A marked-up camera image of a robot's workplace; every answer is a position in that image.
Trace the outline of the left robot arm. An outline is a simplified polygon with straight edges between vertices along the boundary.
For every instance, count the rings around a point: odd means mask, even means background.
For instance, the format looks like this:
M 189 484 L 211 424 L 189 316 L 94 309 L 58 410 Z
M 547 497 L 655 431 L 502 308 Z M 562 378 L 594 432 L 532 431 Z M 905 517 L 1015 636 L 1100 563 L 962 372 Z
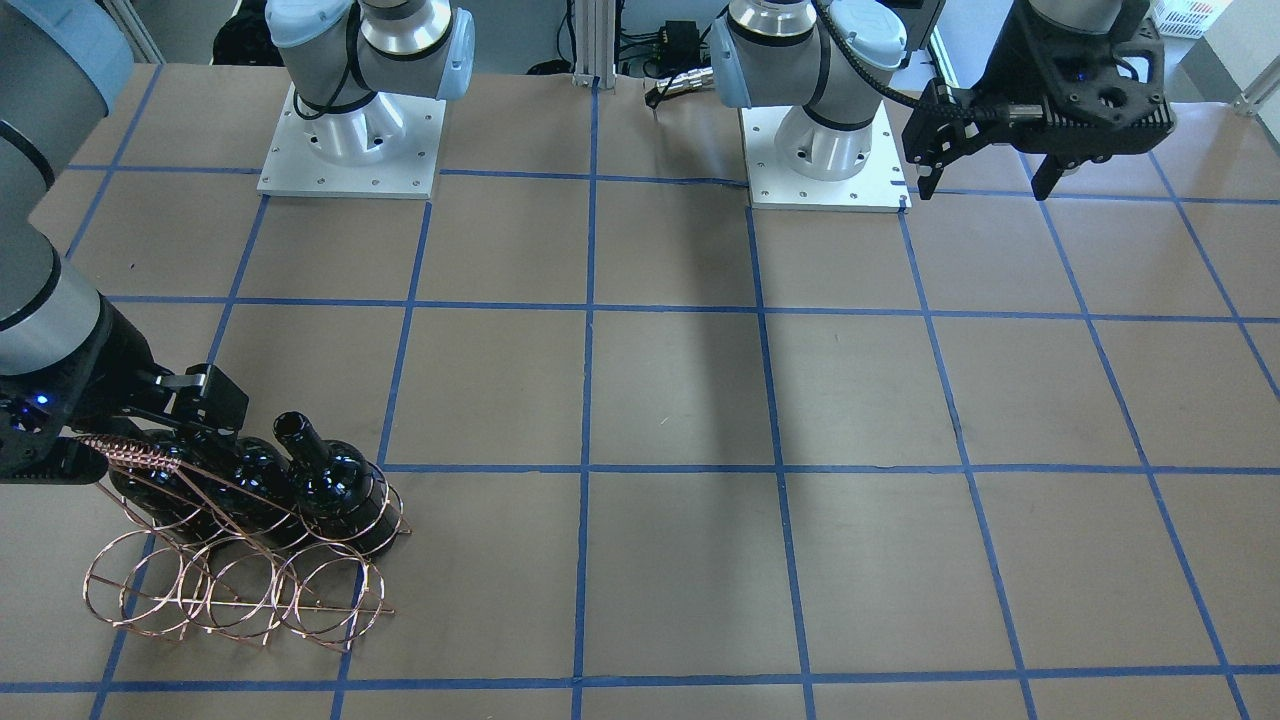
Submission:
M 1085 163 L 1148 152 L 1176 127 L 1147 1 L 1015 1 L 970 88 L 891 86 L 911 45 L 878 1 L 731 1 L 708 38 L 716 92 L 740 110 L 751 200 L 905 211 L 945 168 L 991 145 L 1042 161 L 1046 200 Z

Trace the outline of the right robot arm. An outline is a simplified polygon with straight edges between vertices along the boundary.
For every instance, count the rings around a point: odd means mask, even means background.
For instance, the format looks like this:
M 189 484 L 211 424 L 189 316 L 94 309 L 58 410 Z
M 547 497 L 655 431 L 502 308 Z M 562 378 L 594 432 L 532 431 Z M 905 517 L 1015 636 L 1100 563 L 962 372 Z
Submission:
M 265 1 L 291 85 L 264 196 L 421 199 L 445 104 L 467 92 L 477 28 L 452 1 Z M 3 4 L 3 480 L 106 474 L 88 434 L 234 441 L 247 396 L 215 366 L 173 373 L 36 214 L 131 82 L 133 50 L 96 1 Z

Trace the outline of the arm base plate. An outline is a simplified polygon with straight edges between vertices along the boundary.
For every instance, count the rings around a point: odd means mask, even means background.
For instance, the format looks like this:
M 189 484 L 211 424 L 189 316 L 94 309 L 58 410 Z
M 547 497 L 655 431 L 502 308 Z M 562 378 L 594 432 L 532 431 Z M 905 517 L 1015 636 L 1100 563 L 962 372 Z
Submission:
M 261 195 L 431 199 L 445 101 L 378 94 L 355 111 L 310 119 L 293 99 L 287 92 L 259 177 Z
M 905 213 L 911 208 L 888 113 L 837 131 L 803 108 L 740 111 L 751 205 L 760 210 Z

